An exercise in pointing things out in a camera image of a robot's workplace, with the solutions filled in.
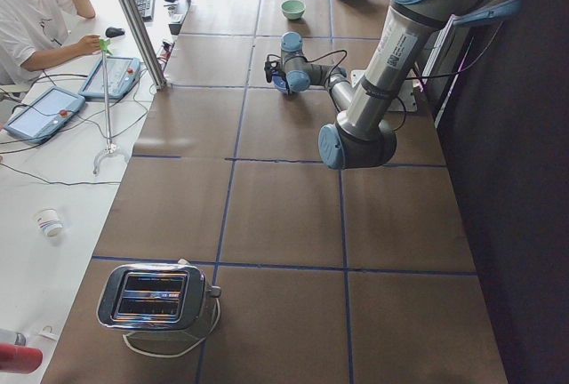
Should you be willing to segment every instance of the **arm sleeve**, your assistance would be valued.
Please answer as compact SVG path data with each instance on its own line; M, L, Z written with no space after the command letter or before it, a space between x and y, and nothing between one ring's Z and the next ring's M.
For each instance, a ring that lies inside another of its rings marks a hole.
M18 20L0 18L0 44L18 67L36 51L26 29Z

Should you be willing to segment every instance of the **paper cup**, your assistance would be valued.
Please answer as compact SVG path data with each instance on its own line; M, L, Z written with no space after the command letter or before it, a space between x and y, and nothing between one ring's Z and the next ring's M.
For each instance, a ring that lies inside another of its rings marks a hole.
M57 236L63 229L60 217L54 209L42 209L36 212L34 221L48 237Z

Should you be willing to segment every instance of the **man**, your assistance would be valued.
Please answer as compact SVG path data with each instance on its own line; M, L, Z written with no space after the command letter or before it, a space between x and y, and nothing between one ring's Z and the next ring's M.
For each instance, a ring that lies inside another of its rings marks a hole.
M99 50L99 36L68 37L61 11L93 18L90 0L0 0L0 84L30 84L46 68Z

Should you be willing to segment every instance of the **black cable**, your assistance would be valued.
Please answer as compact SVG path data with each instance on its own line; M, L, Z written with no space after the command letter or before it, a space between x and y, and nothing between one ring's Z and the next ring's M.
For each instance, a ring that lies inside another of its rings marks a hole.
M413 64L413 66L411 67L411 71L417 77L417 80L419 81L419 84L421 85L421 89L423 90L423 92L425 92L425 90L427 89L427 86L425 85L425 83L423 82L423 79L421 78L421 75L419 74L419 68L417 67L417 64Z
M66 80L77 80L77 79L84 79L84 75L77 75L77 76L70 76L70 77L66 77L64 79L57 79L57 82L65 82ZM46 82L51 82L48 80L41 80L38 82L38 84L45 84Z
M35 178L36 180L40 180L42 182L44 182L45 184L50 184L50 185L54 185L54 184L58 184L61 186L68 186L68 187L72 187L72 186L103 186L103 185L114 185L114 184L120 184L120 181L101 181L101 182L89 182L89 181L79 181L79 182L63 182L63 181L49 181L46 180L42 177L38 177L37 175L34 175L32 173L29 172L24 172L24 171L20 171L16 168L12 168L11 166L7 165L7 164L2 164L0 163L1 166L3 166L4 168L8 168L11 171L14 171L16 173L21 173L22 175L27 175L29 177Z
M122 135L123 133L125 133L126 131L128 131L129 129L131 129L134 125L136 125L141 119L143 119L147 114L148 114L148 108L146 108L146 106L144 106L140 101L136 100L136 96L139 93L139 89L140 89L140 80L142 79L142 76L144 75L144 73L148 71L146 68L144 70L142 70L139 74L139 78L136 84L136 90L134 91L134 95L132 96L132 100L134 102L136 102L139 106L141 106L142 108L144 108L144 113L142 113L142 115L136 119L134 122L132 122L131 124L129 124L126 128L124 128L121 132L116 133L115 135L113 135L113 137L118 137L119 135ZM150 91L150 89L152 89L152 86L150 86L148 88L148 92L152 93Z
M104 138L104 139L107 138L107 135L105 135L105 134L103 133L103 129L100 127L100 124L98 124L97 122L95 122L95 121L93 121L93 120L91 120L91 119L88 119L88 118L85 119L85 118L81 117L80 115L77 115L77 117L82 120L81 123L88 122L88 123L90 123L90 124L94 124L95 126L97 126L97 128L99 128L99 132L100 132L100 134L103 136L103 138ZM77 126L79 126L81 123L76 124L75 126L69 128L69 129L77 128Z
M38 108L36 108L35 106L32 106L31 104L18 104L16 106L14 106L14 108L12 109L12 113L16 110L16 108L32 108L34 109L37 113L39 113L42 116L47 116L47 117L51 117L51 116L57 116L61 113L61 111L66 111L68 113L71 113L72 115L77 115L77 112L73 111L73 110L67 110L67 109L62 109L60 111L58 111L57 113L50 113L50 114L46 114L43 111L40 111ZM33 138L25 138L25 139L20 139L20 140L13 140L13 141L2 141L0 142L0 145L4 145L4 144L12 144L14 142L24 142L24 141L35 141L35 140L41 140L44 137L33 137ZM25 151L28 148L25 148L24 150L16 150L13 152L8 152L8 153L17 153L18 151Z
M313 60L311 60L311 61L308 61L308 60L307 60L306 62L307 62L308 64L310 64L310 63L312 63L312 62L317 62L317 61L321 60L322 58L329 57L330 55L334 55L335 53L338 53L338 52L344 52L343 58L340 60L340 62L339 62L338 64L336 64L336 67L338 67L338 66L340 65L340 63L341 63L342 61L344 61L344 59L348 56L348 51L346 51L345 49L337 49L336 51L332 51L332 52L325 53L325 54L322 55L321 57L315 58L315 59L313 59Z
M53 82L53 79L50 77L50 75L45 73L45 70L43 70L42 72L45 74L45 77L47 77L50 80L50 82L52 82L53 86L57 86L57 84L55 84L55 82Z
M478 54L478 56L470 63L468 64L468 66L466 66L465 68L460 69L459 71L455 71L452 73L445 73L443 75L434 75L434 76L421 76L421 77L407 77L405 80L424 80L424 79L437 79L439 77L450 77L450 76L457 76L460 73L464 73L467 70L470 70L481 58L482 56L486 53L486 51L488 51L488 48L490 48L490 45L493 43L494 39L496 38L496 36L498 35L498 32L500 31L500 28L502 26L503 22L500 23L500 25L496 28L496 31L494 31L494 34L492 35L492 38L490 39L490 41L488 41L488 44L485 46L485 48Z
M405 124L405 121L407 120L407 107L405 106L405 103L403 102L403 100L401 100L399 98L398 95L395 98L397 98L399 100L399 102L401 103L401 106L403 107L403 120L401 121L399 126L393 130L393 132L399 131L401 128L403 128L403 125Z
M21 151L26 151L26 150L31 150L32 148L38 148L41 144L36 144L35 146L31 146L31 147L27 147L27 148L21 148L20 150L12 150L12 151L0 151L0 155L9 155L11 153L19 153Z
M56 74L54 74L54 75L47 75L47 74L45 74L45 76L40 76L40 77L38 77L38 78L34 81L34 83L35 83L35 82L38 82L38 81L40 81L40 80L42 80L42 79L45 79L45 78L49 78L49 79L51 80L52 77L57 77L57 76L89 77L89 75L80 75L80 74L77 74L77 73L56 73Z
M345 49L339 49L338 51L334 51L334 52L330 52L330 53L338 53L338 52L344 52L344 56L341 57L340 61L338 61L338 63L337 63L335 66L333 66L333 67L330 69L330 71L328 72L328 76L326 77L326 84L330 84L330 78L332 77L332 73L333 73L334 70L335 70L336 68L338 68L338 66L346 59L346 57L348 57L348 51L346 51ZM332 104L334 105L334 108L336 109L336 112L340 113L341 110L340 110L340 108L338 107L338 104L336 104L336 101L334 101L334 98L333 98L332 95L330 95L330 99L332 100Z

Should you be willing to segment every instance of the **dark wall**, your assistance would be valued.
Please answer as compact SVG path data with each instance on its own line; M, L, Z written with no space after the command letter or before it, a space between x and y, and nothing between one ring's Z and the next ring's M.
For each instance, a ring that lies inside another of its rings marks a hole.
M510 384L569 383L569 0L525 0L439 136Z

